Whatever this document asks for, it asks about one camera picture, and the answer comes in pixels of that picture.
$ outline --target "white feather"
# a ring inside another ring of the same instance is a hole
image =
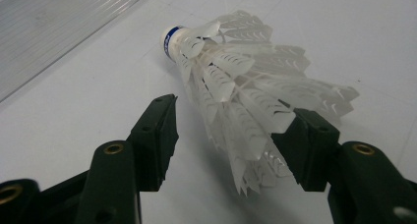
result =
[[[291,171],[286,166],[284,157],[276,148],[276,145],[272,140],[267,143],[263,158],[276,176],[284,177],[291,174]]]
[[[214,102],[214,99],[211,97],[211,94],[202,82],[199,82],[199,96],[202,114],[211,124],[217,113],[218,105]]]
[[[227,147],[227,155],[230,161],[230,167],[233,173],[233,180],[235,182],[236,190],[241,192],[241,189],[246,193],[246,189],[242,187],[243,175],[247,168],[248,162],[243,159],[240,154],[241,149],[237,147],[237,144],[234,142],[233,131],[232,131],[232,122],[228,118],[223,118],[224,123],[224,135],[225,142]]]
[[[220,16],[216,20],[224,24],[224,23],[228,23],[230,21],[234,21],[237,19],[242,19],[242,18],[245,19],[247,17],[251,17],[251,15],[248,12],[238,10],[232,14]]]
[[[285,133],[295,118],[295,114],[276,98],[258,89],[242,89],[239,99],[268,133]]]
[[[254,65],[255,60],[236,53],[218,53],[212,56],[212,63],[229,74],[231,79],[246,74]]]
[[[252,162],[251,165],[262,186],[274,187],[276,185],[276,175],[273,173],[264,157],[261,157],[258,162]]]
[[[269,43],[258,43],[252,40],[231,40],[224,45],[226,52],[246,55],[274,54],[274,46]]]
[[[218,19],[221,22],[220,28],[245,28],[255,25],[261,25],[262,21],[256,16],[248,15],[231,15]]]
[[[181,53],[191,59],[198,56],[204,46],[205,42],[201,38],[187,37],[181,45]]]
[[[291,108],[304,108],[314,110],[321,104],[319,95],[309,88],[297,84],[282,82],[275,79],[257,80],[255,86],[283,100],[291,105]]]
[[[266,25],[255,25],[247,28],[229,29],[224,35],[241,40],[269,41],[272,28]]]
[[[190,29],[190,31],[187,32],[187,36],[211,38],[211,37],[215,37],[218,35],[219,28],[220,28],[220,22],[214,21],[206,25],[200,26],[198,28]]]
[[[186,84],[190,79],[191,70],[196,65],[196,60],[190,60],[182,54],[179,54],[175,60],[178,69],[180,70],[181,79]]]
[[[257,174],[251,166],[249,169],[246,169],[245,174],[243,175],[243,181],[246,188],[250,188],[258,194],[261,193],[261,180],[258,178]]]
[[[283,56],[278,54],[259,54],[253,57],[258,66],[267,64],[272,65],[276,69],[293,70],[303,73],[310,65],[310,61],[304,56]]]
[[[230,99],[236,83],[216,66],[203,69],[204,81],[215,102],[225,102]]]
[[[213,122],[210,124],[206,123],[206,127],[208,128],[208,137],[212,140],[217,149],[221,148],[224,151],[227,151],[226,140],[224,137],[225,130],[223,130],[224,125],[222,124],[222,119],[218,115],[219,114],[216,114]]]
[[[228,111],[240,153],[247,160],[259,160],[268,141],[265,132],[241,104],[230,103]]]

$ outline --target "blue band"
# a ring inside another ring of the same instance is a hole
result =
[[[163,40],[163,50],[165,51],[165,54],[170,58],[169,55],[169,40],[171,39],[172,35],[175,33],[175,31],[179,30],[180,28],[183,28],[182,26],[177,26],[169,31],[169,33],[165,36],[165,39]]]

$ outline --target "white surface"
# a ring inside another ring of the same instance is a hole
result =
[[[145,223],[331,223],[326,194],[292,178],[237,195],[159,47],[168,26],[237,9],[272,26],[274,43],[304,47],[308,77],[354,86],[341,141],[376,145],[417,181],[417,0],[141,0],[0,104],[0,181],[45,189],[85,171],[96,147],[124,139],[153,98],[175,93],[180,139],[161,191],[141,194]]]

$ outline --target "shuttlecock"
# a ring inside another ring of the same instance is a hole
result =
[[[239,193],[291,175],[270,135],[285,133],[294,108],[337,122],[358,96],[352,87],[306,78],[305,51],[271,44],[271,34],[258,17],[237,11],[198,28],[168,28],[160,40],[209,138],[227,152]]]

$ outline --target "clear plastic panel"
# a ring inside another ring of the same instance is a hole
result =
[[[0,101],[137,1],[1,1]]]

